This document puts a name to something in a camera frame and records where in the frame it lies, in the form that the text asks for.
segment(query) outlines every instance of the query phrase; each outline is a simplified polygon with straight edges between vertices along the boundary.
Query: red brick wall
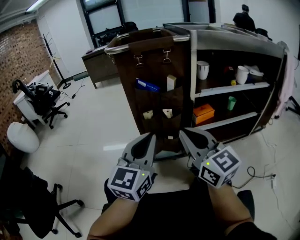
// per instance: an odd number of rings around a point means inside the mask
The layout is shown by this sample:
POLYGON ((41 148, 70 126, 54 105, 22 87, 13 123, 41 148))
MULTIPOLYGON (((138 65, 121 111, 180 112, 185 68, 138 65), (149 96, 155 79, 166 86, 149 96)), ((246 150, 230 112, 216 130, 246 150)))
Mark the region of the red brick wall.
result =
MULTIPOLYGON (((12 92, 12 81, 18 78, 28 83, 48 70, 51 63, 47 50, 40 46, 44 42, 39 37, 35 20, 0 33, 0 143, 8 154, 13 149, 6 135, 8 126, 14 121, 21 122, 22 117, 13 104, 17 94, 12 92)), ((54 67, 49 71, 58 84, 60 79, 54 67)))

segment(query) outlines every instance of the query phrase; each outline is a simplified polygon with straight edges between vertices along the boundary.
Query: black pants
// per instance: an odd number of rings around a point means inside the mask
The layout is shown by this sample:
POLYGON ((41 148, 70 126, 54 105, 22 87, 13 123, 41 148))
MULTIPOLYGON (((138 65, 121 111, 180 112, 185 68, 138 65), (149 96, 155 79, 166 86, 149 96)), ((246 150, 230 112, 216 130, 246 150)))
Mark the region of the black pants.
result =
MULTIPOLYGON (((105 182, 108 203, 117 197, 105 182)), ((207 184, 195 178, 189 190, 148 194, 140 200, 131 224, 118 234, 117 238, 156 239, 199 237, 200 231, 210 233, 210 237, 221 239, 223 231, 216 222, 207 184)))

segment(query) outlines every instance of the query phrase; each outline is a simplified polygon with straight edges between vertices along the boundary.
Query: orange box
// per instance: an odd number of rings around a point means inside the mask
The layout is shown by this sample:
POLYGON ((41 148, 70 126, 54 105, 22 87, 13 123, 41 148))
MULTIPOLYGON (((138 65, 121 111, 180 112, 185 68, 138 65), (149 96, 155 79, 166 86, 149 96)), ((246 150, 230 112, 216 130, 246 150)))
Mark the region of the orange box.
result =
POLYGON ((214 116, 215 110, 209 104, 194 108, 193 120, 195 124, 206 121, 214 116))

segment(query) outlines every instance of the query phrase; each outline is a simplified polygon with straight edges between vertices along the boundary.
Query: forearm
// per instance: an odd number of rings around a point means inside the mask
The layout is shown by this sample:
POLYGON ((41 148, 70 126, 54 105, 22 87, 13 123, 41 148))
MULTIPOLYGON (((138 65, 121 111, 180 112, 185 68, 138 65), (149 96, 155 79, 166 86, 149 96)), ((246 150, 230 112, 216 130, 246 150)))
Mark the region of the forearm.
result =
POLYGON ((219 189, 209 186, 209 194, 215 215, 226 229, 226 235, 239 224, 253 221, 249 210, 229 185, 219 189))
POLYGON ((135 215, 138 202, 118 198, 113 204, 94 222, 90 228, 89 239, 100 239, 111 235, 127 226, 135 215))

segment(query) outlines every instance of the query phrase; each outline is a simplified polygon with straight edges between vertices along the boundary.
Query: green cup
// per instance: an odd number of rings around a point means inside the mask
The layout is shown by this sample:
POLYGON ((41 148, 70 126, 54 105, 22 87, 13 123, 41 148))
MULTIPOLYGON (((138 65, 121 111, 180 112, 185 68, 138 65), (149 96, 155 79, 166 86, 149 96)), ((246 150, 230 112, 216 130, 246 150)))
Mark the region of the green cup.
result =
POLYGON ((229 97, 229 98, 228 98, 228 106, 227 106, 227 109, 228 109, 229 111, 231 111, 231 110, 234 108, 235 103, 236 103, 235 97, 229 97))

